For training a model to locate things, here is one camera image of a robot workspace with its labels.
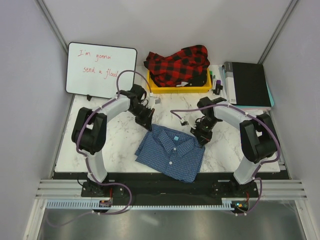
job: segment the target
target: black notebook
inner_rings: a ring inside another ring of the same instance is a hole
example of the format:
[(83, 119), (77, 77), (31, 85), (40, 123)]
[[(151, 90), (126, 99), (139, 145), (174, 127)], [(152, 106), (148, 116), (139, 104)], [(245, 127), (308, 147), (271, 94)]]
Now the black notebook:
[(226, 94), (231, 104), (272, 107), (262, 64), (227, 61), (224, 71)]

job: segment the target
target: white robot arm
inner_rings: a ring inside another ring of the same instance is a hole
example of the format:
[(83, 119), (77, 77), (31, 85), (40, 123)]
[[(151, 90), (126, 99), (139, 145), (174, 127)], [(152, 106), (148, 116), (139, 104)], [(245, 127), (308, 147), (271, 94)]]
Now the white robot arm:
[[(129, 91), (120, 91), (111, 104), (97, 112), (90, 120), (80, 138), (79, 149), (88, 157), (89, 169), (94, 177), (101, 183), (107, 177), (107, 170), (104, 166), (102, 148), (107, 138), (107, 123), (118, 114), (129, 111), (135, 116), (135, 122), (148, 131), (152, 130), (152, 117), (155, 109), (142, 104), (142, 97), (147, 97), (147, 92), (139, 85), (134, 84)], [(77, 143), (86, 120), (92, 114), (92, 109), (82, 107), (77, 115), (71, 139)]]
[[(195, 123), (190, 123), (190, 132), (197, 138), (201, 146), (208, 143), (212, 138), (212, 128), (217, 122), (225, 121), (240, 131), (241, 149), (244, 157), (239, 167), (234, 171), (236, 184), (245, 185), (253, 180), (253, 176), (259, 170), (261, 163), (271, 157), (277, 151), (277, 145), (267, 131), (257, 121), (252, 120), (241, 112), (229, 106), (222, 97), (210, 100), (208, 97), (201, 98), (197, 104), (204, 117)], [(263, 122), (277, 138), (272, 120), (266, 113), (256, 116)]]

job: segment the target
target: blue checkered shirt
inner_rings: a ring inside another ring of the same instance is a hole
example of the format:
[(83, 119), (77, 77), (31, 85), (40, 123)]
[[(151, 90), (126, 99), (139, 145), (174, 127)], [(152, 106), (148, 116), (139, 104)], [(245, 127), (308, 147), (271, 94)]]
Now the blue checkered shirt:
[(205, 147), (184, 132), (152, 124), (135, 152), (136, 161), (174, 179), (192, 183), (200, 171)]

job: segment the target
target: red and black flannel shirt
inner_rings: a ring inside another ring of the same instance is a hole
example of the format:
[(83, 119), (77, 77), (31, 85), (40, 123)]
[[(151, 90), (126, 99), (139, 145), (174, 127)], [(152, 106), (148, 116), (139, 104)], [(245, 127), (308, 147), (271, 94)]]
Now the red and black flannel shirt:
[(182, 48), (177, 53), (163, 57), (149, 52), (144, 66), (158, 87), (176, 87), (187, 82), (185, 87), (200, 87), (207, 82), (208, 51), (205, 46)]

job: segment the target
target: yellow plastic tray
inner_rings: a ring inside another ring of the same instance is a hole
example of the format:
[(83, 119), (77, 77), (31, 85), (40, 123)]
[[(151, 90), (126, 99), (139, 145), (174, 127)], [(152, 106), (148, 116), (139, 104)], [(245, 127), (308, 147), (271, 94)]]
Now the yellow plastic tray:
[(191, 93), (206, 93), (212, 89), (209, 69), (206, 70), (206, 83), (203, 86), (175, 86), (175, 87), (158, 87), (150, 77), (149, 70), (146, 74), (146, 79), (151, 86), (154, 94), (191, 94)]

